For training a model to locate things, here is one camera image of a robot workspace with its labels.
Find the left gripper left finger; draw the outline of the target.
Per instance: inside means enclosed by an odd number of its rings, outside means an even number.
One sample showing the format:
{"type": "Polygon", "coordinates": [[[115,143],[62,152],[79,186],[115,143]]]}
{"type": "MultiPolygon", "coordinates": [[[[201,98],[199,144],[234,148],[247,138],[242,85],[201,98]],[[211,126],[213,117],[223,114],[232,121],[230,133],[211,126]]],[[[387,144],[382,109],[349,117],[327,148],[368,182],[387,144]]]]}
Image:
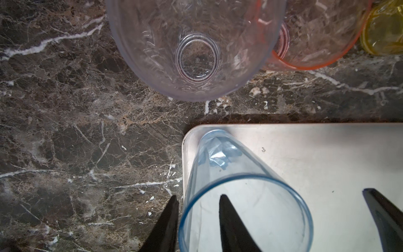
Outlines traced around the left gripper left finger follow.
{"type": "Polygon", "coordinates": [[[179,202],[173,195],[139,252],[175,252],[178,218],[179,202]]]}

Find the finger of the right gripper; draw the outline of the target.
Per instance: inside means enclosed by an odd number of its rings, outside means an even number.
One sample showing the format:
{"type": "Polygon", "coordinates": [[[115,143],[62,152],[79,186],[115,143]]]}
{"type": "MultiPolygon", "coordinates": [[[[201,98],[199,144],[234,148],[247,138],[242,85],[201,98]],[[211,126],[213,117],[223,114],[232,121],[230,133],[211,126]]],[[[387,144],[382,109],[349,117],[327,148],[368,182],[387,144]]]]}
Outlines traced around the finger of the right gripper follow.
{"type": "Polygon", "coordinates": [[[363,196],[377,226],[384,252],[403,251],[403,212],[376,189],[364,189],[363,196]]]}

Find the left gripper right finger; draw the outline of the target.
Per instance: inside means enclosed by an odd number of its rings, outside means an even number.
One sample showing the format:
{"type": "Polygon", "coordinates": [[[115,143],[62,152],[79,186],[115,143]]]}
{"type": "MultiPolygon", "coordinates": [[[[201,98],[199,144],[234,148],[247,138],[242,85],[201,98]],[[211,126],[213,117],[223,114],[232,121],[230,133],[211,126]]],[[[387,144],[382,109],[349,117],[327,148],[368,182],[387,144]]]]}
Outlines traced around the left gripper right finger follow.
{"type": "Polygon", "coordinates": [[[219,222],[223,252],[261,252],[225,194],[219,200],[219,222]]]}

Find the blue tall plastic glass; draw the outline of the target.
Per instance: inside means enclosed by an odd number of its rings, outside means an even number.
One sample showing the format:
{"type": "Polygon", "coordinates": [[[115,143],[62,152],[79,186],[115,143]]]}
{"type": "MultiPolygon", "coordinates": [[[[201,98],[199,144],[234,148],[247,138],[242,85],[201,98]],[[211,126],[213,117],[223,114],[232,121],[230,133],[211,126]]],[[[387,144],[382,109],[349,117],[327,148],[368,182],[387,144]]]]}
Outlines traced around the blue tall plastic glass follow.
{"type": "Polygon", "coordinates": [[[179,225],[183,252],[223,252],[219,200],[227,195],[261,252],[308,252],[313,219],[303,198],[225,130],[200,140],[179,225]]]}

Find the beige plastic tray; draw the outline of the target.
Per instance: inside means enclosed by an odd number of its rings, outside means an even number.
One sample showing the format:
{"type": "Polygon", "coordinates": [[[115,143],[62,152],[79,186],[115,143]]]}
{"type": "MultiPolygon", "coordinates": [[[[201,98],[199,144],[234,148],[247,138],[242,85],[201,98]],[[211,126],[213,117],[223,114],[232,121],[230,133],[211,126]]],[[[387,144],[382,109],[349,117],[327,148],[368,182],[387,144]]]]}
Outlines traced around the beige plastic tray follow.
{"type": "Polygon", "coordinates": [[[362,194],[374,188],[403,205],[401,123],[200,125],[182,143],[187,183],[202,136],[223,129],[248,147],[306,201],[314,252],[380,252],[379,233],[362,194]]]}

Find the short yellow glass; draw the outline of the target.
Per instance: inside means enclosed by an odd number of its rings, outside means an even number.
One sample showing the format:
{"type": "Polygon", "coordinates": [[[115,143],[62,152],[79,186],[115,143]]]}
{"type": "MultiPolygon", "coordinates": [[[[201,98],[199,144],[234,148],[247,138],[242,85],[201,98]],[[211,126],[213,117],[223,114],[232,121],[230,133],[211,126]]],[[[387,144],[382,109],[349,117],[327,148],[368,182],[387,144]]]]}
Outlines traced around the short yellow glass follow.
{"type": "Polygon", "coordinates": [[[372,55],[403,53],[403,1],[381,1],[370,12],[360,37],[362,47],[372,55]]]}

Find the clear faceted glass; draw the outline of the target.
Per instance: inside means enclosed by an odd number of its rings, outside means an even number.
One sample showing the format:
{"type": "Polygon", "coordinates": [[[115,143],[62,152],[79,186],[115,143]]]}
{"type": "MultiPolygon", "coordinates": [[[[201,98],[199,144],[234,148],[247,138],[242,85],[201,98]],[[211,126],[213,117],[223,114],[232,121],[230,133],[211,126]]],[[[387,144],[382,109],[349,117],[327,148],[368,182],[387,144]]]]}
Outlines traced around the clear faceted glass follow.
{"type": "Polygon", "coordinates": [[[207,101],[244,86],[270,57],[285,1],[106,1],[113,39],[149,87],[207,101]]]}

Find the pink short glass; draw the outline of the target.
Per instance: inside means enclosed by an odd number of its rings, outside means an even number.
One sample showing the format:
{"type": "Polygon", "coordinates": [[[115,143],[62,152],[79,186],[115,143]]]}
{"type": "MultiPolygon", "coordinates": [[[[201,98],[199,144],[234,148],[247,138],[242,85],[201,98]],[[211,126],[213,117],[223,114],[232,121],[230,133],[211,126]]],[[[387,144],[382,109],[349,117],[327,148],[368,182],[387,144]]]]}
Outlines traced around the pink short glass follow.
{"type": "Polygon", "coordinates": [[[371,10],[368,0],[287,1],[269,71],[315,70],[343,57],[357,42],[371,10]]]}

